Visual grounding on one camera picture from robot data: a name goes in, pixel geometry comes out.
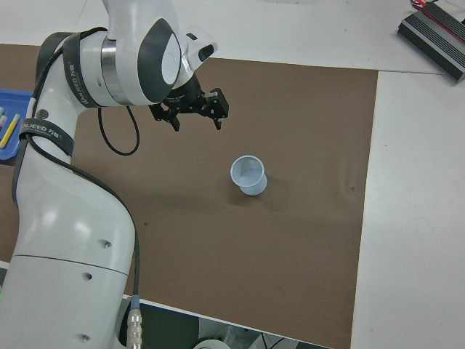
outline white cup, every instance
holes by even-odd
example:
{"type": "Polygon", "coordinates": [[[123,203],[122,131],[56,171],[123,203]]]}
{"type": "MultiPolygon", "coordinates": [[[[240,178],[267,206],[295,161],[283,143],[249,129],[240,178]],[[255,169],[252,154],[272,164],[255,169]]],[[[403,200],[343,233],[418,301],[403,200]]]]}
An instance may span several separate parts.
{"type": "Polygon", "coordinates": [[[231,179],[249,196],[257,196],[267,187],[267,176],[263,163],[252,155],[244,155],[236,159],[231,166],[231,179]]]}

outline yellow marker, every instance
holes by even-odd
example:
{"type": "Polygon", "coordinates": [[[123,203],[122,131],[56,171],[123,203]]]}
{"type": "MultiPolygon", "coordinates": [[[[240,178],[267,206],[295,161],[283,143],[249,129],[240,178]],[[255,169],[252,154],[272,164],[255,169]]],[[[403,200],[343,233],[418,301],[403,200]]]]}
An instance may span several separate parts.
{"type": "Polygon", "coordinates": [[[0,142],[0,148],[5,148],[5,145],[7,145],[7,142],[9,138],[11,137],[13,131],[15,130],[15,127],[17,125],[18,120],[20,119],[20,114],[16,114],[15,117],[13,118],[12,122],[9,124],[7,131],[5,132],[5,135],[1,139],[0,142]]]}

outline brown table surface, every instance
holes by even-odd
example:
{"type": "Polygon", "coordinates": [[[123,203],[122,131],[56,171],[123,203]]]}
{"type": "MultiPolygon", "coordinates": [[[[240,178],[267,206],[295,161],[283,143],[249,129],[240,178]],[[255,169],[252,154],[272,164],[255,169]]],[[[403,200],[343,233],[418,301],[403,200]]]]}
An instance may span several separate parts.
{"type": "MultiPolygon", "coordinates": [[[[32,91],[37,51],[0,45],[0,88],[32,91]]],[[[73,163],[134,215],[141,297],[349,348],[377,73],[211,59],[198,76],[230,104],[220,132],[185,115],[176,133],[136,107],[140,149],[120,157],[104,144],[96,110],[78,121],[73,163]],[[229,177],[244,154],[266,167],[258,197],[229,177]]],[[[104,110],[104,122],[117,148],[132,147],[124,108],[104,110]]],[[[18,227],[11,178],[12,168],[0,166],[4,261],[18,227]]]]}

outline black wire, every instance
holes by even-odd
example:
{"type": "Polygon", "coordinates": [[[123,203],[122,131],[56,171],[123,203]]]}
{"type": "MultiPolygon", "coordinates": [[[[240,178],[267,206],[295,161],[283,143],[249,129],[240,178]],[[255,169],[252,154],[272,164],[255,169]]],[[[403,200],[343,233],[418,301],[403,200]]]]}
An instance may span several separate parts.
{"type": "Polygon", "coordinates": [[[131,111],[131,108],[126,106],[126,109],[127,109],[128,113],[129,113],[129,116],[131,116],[132,124],[134,125],[134,130],[136,131],[136,145],[134,146],[134,149],[132,149],[131,151],[128,151],[127,153],[125,153],[123,151],[119,151],[118,149],[113,147],[113,145],[108,140],[108,137],[107,137],[107,135],[105,133],[105,128],[103,127],[102,109],[98,108],[99,128],[100,128],[100,132],[102,133],[103,140],[105,141],[105,143],[107,143],[109,149],[111,149],[112,151],[114,151],[115,153],[117,153],[118,155],[121,155],[121,156],[129,156],[129,155],[134,154],[137,151],[137,149],[139,148],[139,144],[140,144],[139,127],[137,126],[136,119],[134,117],[134,114],[131,111]]]}
{"type": "MultiPolygon", "coordinates": [[[[278,340],[275,344],[273,344],[270,349],[273,349],[276,345],[278,345],[279,343],[281,343],[282,341],[284,341],[285,337],[282,337],[280,340],[278,340]]],[[[267,343],[266,341],[264,340],[264,335],[263,335],[263,332],[262,332],[262,340],[263,340],[263,344],[264,344],[264,349],[268,349],[268,346],[267,346],[267,343]]]]}
{"type": "MultiPolygon", "coordinates": [[[[102,27],[97,27],[90,29],[88,31],[84,31],[80,34],[80,39],[84,39],[87,36],[92,35],[93,33],[96,33],[98,31],[106,31],[106,28],[102,27]]],[[[39,97],[42,93],[42,89],[44,87],[45,81],[47,79],[47,75],[49,73],[50,68],[52,67],[53,63],[58,59],[58,57],[63,53],[62,47],[60,47],[49,59],[45,67],[42,69],[42,72],[40,73],[38,79],[37,79],[37,84],[34,88],[32,98],[34,98],[36,101],[33,105],[32,108],[32,118],[35,118],[36,115],[36,109],[37,109],[37,104],[39,101],[39,97]]],[[[34,141],[31,135],[26,135],[26,140],[28,143],[32,146],[32,148],[42,155],[44,158],[50,160],[51,162],[58,164],[62,167],[65,167],[66,169],[69,169],[73,171],[75,174],[81,176],[85,180],[88,180],[89,182],[94,183],[101,189],[107,191],[109,194],[111,194],[113,197],[115,197],[122,205],[123,207],[127,210],[129,213],[129,216],[131,218],[132,224],[134,226],[134,288],[133,288],[133,294],[139,294],[139,278],[140,278],[140,246],[139,246],[139,236],[137,234],[137,228],[134,223],[134,218],[131,215],[131,212],[128,210],[128,207],[124,203],[124,201],[116,194],[113,189],[108,187],[104,182],[98,180],[96,177],[92,176],[91,174],[88,174],[87,172],[83,171],[82,169],[79,169],[71,164],[68,164],[56,157],[54,157],[52,154],[47,153],[44,149],[40,148],[37,143],[34,141]]]]}

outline white robotic arm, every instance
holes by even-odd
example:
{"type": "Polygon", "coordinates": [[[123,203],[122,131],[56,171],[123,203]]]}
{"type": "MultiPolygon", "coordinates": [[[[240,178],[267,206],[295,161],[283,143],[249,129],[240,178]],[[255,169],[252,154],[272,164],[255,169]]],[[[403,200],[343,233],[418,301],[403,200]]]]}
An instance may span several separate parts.
{"type": "MultiPolygon", "coordinates": [[[[134,223],[114,192],[70,165],[79,114],[150,105],[155,119],[176,130],[178,113],[211,117],[217,128],[227,117],[221,91],[204,94],[195,76],[216,49],[204,32],[179,34],[168,0],[103,2],[108,32],[57,33],[39,54],[43,73],[22,125],[13,185],[20,232],[0,302],[5,348],[121,346],[115,322],[134,223]]],[[[136,311],[132,316],[137,320],[136,311]]],[[[130,334],[130,348],[141,346],[138,331],[130,334]]]]}

